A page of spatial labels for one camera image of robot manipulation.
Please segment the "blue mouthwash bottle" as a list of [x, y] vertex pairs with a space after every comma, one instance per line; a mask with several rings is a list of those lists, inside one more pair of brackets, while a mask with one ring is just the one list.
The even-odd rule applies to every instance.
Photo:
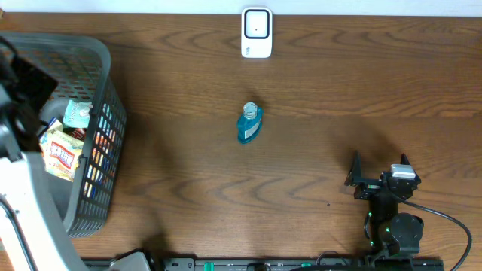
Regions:
[[253, 102], [247, 102], [243, 106], [243, 113], [237, 121], [238, 141], [247, 144], [253, 140], [262, 127], [262, 117], [264, 111]]

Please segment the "red orange chocolate bar wrapper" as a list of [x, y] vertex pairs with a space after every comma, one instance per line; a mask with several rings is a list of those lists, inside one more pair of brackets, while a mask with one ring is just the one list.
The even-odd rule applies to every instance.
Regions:
[[68, 136], [71, 136], [81, 141], [84, 141], [87, 135], [86, 128], [65, 128], [63, 132]]

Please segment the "black mounting rail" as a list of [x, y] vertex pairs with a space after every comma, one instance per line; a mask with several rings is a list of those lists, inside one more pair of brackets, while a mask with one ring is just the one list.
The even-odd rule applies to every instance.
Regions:
[[[148, 267], [152, 270], [164, 271], [247, 271], [247, 270], [269, 270], [269, 271], [289, 271], [298, 268], [337, 268], [350, 267], [361, 269], [365, 267], [362, 260], [345, 259], [342, 260], [335, 256], [323, 257], [320, 260], [280, 260], [280, 259], [251, 259], [251, 260], [216, 260], [193, 258], [167, 258], [164, 260], [150, 260]], [[378, 270], [435, 270], [444, 269], [440, 260], [381, 260], [376, 262]]]

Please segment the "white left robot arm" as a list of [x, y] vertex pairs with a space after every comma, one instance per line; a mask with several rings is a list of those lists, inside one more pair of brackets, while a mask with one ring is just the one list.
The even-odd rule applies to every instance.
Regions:
[[84, 270], [49, 191], [39, 111], [56, 81], [11, 52], [1, 58], [1, 241], [16, 270]]

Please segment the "mint green wipes pack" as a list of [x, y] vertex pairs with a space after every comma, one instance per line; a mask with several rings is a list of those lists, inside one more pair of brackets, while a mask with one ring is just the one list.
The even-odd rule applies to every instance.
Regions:
[[91, 102], [70, 100], [63, 115], [63, 124], [70, 128], [87, 128], [90, 122]]

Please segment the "grey plastic lattice basket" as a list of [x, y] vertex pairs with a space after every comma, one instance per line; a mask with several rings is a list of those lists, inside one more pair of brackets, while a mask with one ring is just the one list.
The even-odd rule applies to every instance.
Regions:
[[109, 75], [111, 54], [101, 41], [87, 36], [21, 32], [1, 36], [21, 58], [57, 82], [40, 111], [41, 120], [62, 120], [70, 101], [93, 106], [73, 181], [48, 176], [67, 234], [91, 236], [108, 217], [127, 121]]

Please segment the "yellow snack chips bag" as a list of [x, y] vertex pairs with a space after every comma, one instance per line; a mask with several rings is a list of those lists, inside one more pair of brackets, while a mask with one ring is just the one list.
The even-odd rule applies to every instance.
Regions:
[[62, 123], [53, 117], [48, 122], [47, 130], [40, 136], [39, 144], [46, 172], [73, 182], [84, 142], [63, 132]]

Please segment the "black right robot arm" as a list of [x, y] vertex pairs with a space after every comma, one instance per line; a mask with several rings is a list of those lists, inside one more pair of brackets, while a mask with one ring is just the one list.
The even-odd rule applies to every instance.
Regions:
[[355, 199], [368, 201], [365, 235], [378, 257], [409, 257], [420, 252], [423, 237], [422, 218], [402, 213], [398, 205], [410, 199], [421, 183], [405, 154], [379, 178], [368, 178], [362, 172], [361, 156], [355, 153], [345, 185], [355, 188]]

